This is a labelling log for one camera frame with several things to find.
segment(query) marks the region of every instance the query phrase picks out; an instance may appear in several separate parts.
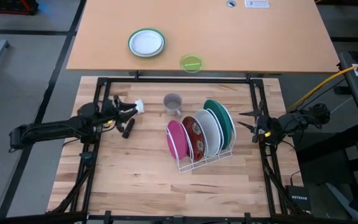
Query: gray floor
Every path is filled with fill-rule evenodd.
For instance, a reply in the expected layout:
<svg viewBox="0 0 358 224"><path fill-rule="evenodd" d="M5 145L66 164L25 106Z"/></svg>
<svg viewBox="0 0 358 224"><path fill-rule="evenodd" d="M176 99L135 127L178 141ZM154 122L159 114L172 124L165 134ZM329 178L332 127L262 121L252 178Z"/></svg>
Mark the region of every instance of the gray floor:
<svg viewBox="0 0 358 224"><path fill-rule="evenodd" d="M1 15L0 29L20 30L59 30L68 31L79 0L38 0L40 13L36 16ZM332 36L358 37L358 7L319 6L324 23ZM37 113L40 101L55 67L64 36L0 35L7 39L11 48L4 52L0 60L0 198L6 190L19 152L8 154L8 134L13 127L31 122ZM358 50L358 44L335 43L338 52ZM44 121L68 119L80 77L83 75L127 75L115 72L60 72ZM204 73L200 75L219 75ZM280 75L280 84L286 106L324 80L323 75ZM333 81L324 87L335 84ZM337 96L332 91L319 100L333 110L346 101L348 96ZM353 114L344 121L344 116ZM358 123L358 112L354 101L350 100L334 112L331 122L323 130L310 128L308 132L334 133ZM52 190L63 140L37 143L31 152L29 162L9 216L40 214L45 212ZM320 217L343 218L346 214L334 202L326 189L315 188L313 195L326 200L312 199L315 214Z"/></svg>

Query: green and white plate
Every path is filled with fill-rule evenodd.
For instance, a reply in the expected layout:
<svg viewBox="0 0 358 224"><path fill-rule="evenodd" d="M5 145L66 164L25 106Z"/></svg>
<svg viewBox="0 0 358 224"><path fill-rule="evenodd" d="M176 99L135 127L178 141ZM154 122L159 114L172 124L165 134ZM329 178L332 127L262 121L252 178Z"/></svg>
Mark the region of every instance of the green and white plate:
<svg viewBox="0 0 358 224"><path fill-rule="evenodd" d="M139 57L153 57L165 47L165 38L156 29L145 28L135 31L128 39L128 47Z"/></svg>
<svg viewBox="0 0 358 224"><path fill-rule="evenodd" d="M217 117L219 124L222 127L223 132L223 146L222 150L225 150L231 142L232 132L231 132L231 118L230 115L226 112L224 107L215 100L207 100L204 103L204 110L210 109Z"/></svg>

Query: white wire dish rack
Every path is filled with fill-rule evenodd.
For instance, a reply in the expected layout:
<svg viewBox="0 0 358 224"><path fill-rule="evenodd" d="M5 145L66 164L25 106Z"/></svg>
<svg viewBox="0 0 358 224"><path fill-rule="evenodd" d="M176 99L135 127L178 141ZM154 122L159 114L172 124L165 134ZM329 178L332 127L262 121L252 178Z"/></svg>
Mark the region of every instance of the white wire dish rack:
<svg viewBox="0 0 358 224"><path fill-rule="evenodd" d="M230 116L228 110L224 106L223 106L223 108L226 110L226 113ZM198 160L198 161L195 161L194 160L194 154L193 154L193 148L191 146L189 135L188 135L184 125L182 123L180 123L182 125L183 130L185 130L186 139L187 139L187 143L188 143L188 147L189 147L189 156L186 156L183 159L179 159L177 148L175 146L175 142L173 141L172 135L171 135L168 127L165 128L165 133L168 135L169 139L172 142L172 146L173 146L173 149L174 149L175 155L176 155L175 158L176 158L176 162L177 162L177 165L178 165L178 170L179 170L179 173L181 173L181 174L184 173L184 172L196 169L198 167L204 166L206 164L210 164L212 162L215 162L215 161L218 161L218 160L225 159L225 158L233 156L233 146L234 146L234 144L235 144L235 142L237 140L237 133L236 133L236 128L235 128L235 125L233 123L233 120L230 117L231 131L232 131L234 137L231 139L230 144L228 144L227 147L225 149L223 149L222 148L223 147L222 127L221 127L216 115L212 112L212 110L207 109L207 111L210 112L211 115L214 117L214 119L215 119L215 121L216 121L216 123L218 125L218 129L220 131L220 134L221 134L222 142L220 143L219 151L215 156L207 156L208 155L208 147L205 147L204 157L202 159ZM200 125L200 122L198 122L198 120L196 118L194 118L194 119L197 121L197 123L199 124L199 126L201 128L201 132L202 132L203 137L204 137L205 145L208 145L206 136L204 134L203 127Z"/></svg>

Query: wooden tabletop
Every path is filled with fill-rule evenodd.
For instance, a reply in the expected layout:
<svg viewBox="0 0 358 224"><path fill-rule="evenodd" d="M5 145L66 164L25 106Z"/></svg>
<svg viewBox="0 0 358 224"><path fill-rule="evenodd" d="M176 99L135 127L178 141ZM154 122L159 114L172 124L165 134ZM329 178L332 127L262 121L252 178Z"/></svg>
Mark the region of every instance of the wooden tabletop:
<svg viewBox="0 0 358 224"><path fill-rule="evenodd" d="M73 115L81 105L93 100L96 81L97 77L81 79ZM264 79L264 83L270 114L283 114L285 107L278 80ZM163 97L171 92L183 98L183 117L194 115L207 98L218 100L228 108L238 135L232 157L179 174L164 131L167 123L175 119L164 112L162 104ZM253 217L269 216L259 147L251 142L250 131L236 122L254 122L253 118L238 115L252 110L249 86L113 83L110 96L113 94L126 102L142 98L145 113L135 117L129 139L122 138L115 129L102 135L90 214L102 215L105 210L111 210L114 215L243 217L249 212ZM63 148L49 210L55 208L74 186L81 150L78 141ZM289 184L291 174L299 171L296 153L291 146L280 144L277 154L283 184ZM302 184L300 174L293 180L296 185ZM79 209L83 193L80 195ZM280 211L274 187L273 195L276 209Z"/></svg>
<svg viewBox="0 0 358 224"><path fill-rule="evenodd" d="M210 72L333 73L339 62L314 0L88 1L67 64L69 70L181 70L183 56ZM127 46L136 30L161 31L165 50L139 58Z"/></svg>

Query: cup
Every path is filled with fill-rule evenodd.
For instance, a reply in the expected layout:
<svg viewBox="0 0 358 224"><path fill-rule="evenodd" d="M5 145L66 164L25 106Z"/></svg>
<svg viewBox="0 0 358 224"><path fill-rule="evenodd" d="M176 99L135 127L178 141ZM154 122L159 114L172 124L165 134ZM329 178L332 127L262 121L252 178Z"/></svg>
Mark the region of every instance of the cup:
<svg viewBox="0 0 358 224"><path fill-rule="evenodd" d="M176 93L170 93L164 97L164 106L167 114L181 117L181 97Z"/></svg>

